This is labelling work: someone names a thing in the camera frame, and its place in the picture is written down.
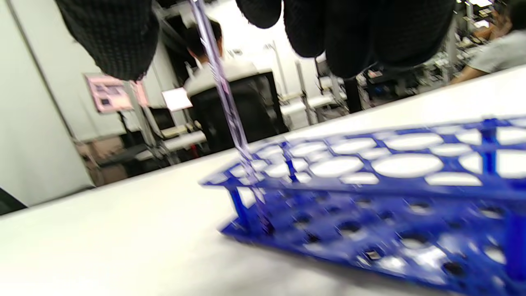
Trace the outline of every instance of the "blue test tube rack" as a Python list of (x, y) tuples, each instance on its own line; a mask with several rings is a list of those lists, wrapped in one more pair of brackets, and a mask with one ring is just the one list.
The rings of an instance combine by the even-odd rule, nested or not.
[[(247, 185), (232, 174), (240, 165), (235, 163), (202, 185), (229, 190), (238, 217), (221, 231), (240, 242), (466, 295), (526, 295), (526, 174), (505, 178), (498, 170), (499, 151), (526, 151), (526, 140), (501, 144), (497, 139), (499, 129), (526, 129), (524, 123), (526, 118), (488, 119), (269, 143), (253, 151), (252, 158), (266, 162), (267, 168), (285, 163), (286, 175), (270, 176), (263, 169), (263, 178)], [(466, 131), (478, 131), (480, 143), (462, 142), (458, 134)], [(386, 134), (391, 138), (433, 134), (441, 138), (437, 146), (464, 144), (469, 150), (449, 156), (434, 153), (432, 147), (395, 150), (387, 144)], [(337, 153), (334, 149), (339, 143), (364, 139), (372, 140), (372, 146), (365, 150)], [(295, 155), (295, 149), (306, 144), (321, 144), (325, 148), (310, 155)], [(264, 155), (277, 147), (282, 151), (281, 157)], [(388, 177), (375, 170), (378, 160), (371, 158), (374, 153), (368, 154), (380, 150), (385, 152), (384, 158), (398, 154), (432, 155), (443, 167), (425, 176)], [(323, 157), (311, 157), (321, 154)], [(468, 154), (479, 155), (480, 171), (470, 171), (460, 164)], [(312, 167), (339, 157), (358, 158), (363, 167), (352, 174), (369, 174), (377, 182), (348, 183), (340, 176), (314, 174)], [(298, 160), (306, 162), (307, 167), (295, 167), (294, 161)], [(480, 184), (427, 182), (428, 177), (441, 173), (464, 174)], [(299, 180), (299, 174), (309, 178)], [(242, 204), (237, 188), (264, 190), (265, 215), (275, 228), (271, 235), (259, 231), (258, 211)], [(413, 205), (425, 213), (410, 210), (408, 206)], [(421, 246), (405, 246), (406, 239), (420, 242)], [(489, 249), (502, 251), (504, 260), (492, 257)]]

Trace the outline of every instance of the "white wall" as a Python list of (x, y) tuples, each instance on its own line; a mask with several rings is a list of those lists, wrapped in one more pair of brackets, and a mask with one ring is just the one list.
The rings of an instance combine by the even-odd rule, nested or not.
[[(192, 23), (194, 17), (189, 5), (180, 5), (179, 11), (185, 24)], [(248, 23), (237, 8), (234, 0), (220, 0), (219, 3), (208, 5), (206, 14), (221, 24), (226, 50), (241, 49), (245, 54), (243, 58), (252, 61), (258, 67), (271, 67), (276, 80), (276, 87), (280, 94), (296, 94), (300, 92), (298, 74), (295, 61), (300, 60), (305, 79), (307, 94), (317, 96), (316, 66), (312, 58), (299, 57), (292, 48), (285, 33), (283, 15), (278, 23), (269, 29), (259, 29)], [(272, 50), (263, 50), (263, 46), (276, 42), (276, 47), (284, 70), (286, 87), (282, 83), (281, 75)]]
[(0, 32), (0, 186), (33, 205), (92, 185), (5, 1)]
[[(123, 133), (116, 114), (96, 112), (84, 73), (100, 73), (93, 59), (67, 31), (54, 0), (11, 0), (31, 48), (43, 68), (59, 108), (78, 140), (91, 140)], [(166, 51), (158, 47), (144, 84), (153, 107), (164, 106), (161, 91), (176, 83)], [(133, 113), (126, 114), (129, 127), (136, 129)], [(182, 113), (176, 117), (184, 123)]]

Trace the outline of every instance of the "black knit sleeve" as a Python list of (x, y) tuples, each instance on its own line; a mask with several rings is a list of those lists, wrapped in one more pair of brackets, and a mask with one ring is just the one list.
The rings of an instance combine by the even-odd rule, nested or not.
[(159, 23), (151, 0), (55, 0), (73, 38), (102, 72), (139, 80), (157, 47)]

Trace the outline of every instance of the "white shirt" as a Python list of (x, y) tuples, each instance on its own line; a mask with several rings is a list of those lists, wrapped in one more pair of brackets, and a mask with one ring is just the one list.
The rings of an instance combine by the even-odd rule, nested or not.
[[(221, 64), (223, 65), (225, 77), (228, 81), (235, 81), (259, 73), (253, 63), (243, 60), (222, 61)], [(216, 80), (214, 79), (209, 63), (204, 64), (202, 69), (197, 70), (196, 73), (194, 73), (194, 77), (187, 80), (184, 86), (188, 97), (207, 91), (213, 87), (216, 87)]]
[(469, 63), (473, 69), (486, 73), (526, 64), (526, 30), (513, 31), (484, 46)]

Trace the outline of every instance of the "desk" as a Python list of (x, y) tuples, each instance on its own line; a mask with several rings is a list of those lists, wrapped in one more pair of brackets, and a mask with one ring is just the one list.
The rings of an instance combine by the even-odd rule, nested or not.
[[(163, 141), (166, 148), (170, 151), (183, 149), (185, 147), (206, 142), (206, 136), (203, 132), (193, 132), (190, 134), (182, 134), (179, 137)], [(143, 151), (135, 156), (138, 161), (144, 161), (153, 157), (150, 151)]]
[[(525, 77), (495, 74), (285, 137), (524, 114)], [(2, 295), (448, 295), (225, 239), (216, 229), (234, 213), (228, 194), (197, 182), (236, 158), (230, 150), (2, 216)]]
[[(307, 100), (312, 109), (317, 109), (335, 102), (332, 95), (316, 96), (308, 98)], [(301, 99), (297, 99), (288, 105), (281, 106), (281, 113), (283, 116), (290, 116), (294, 113), (305, 111), (305, 108)]]

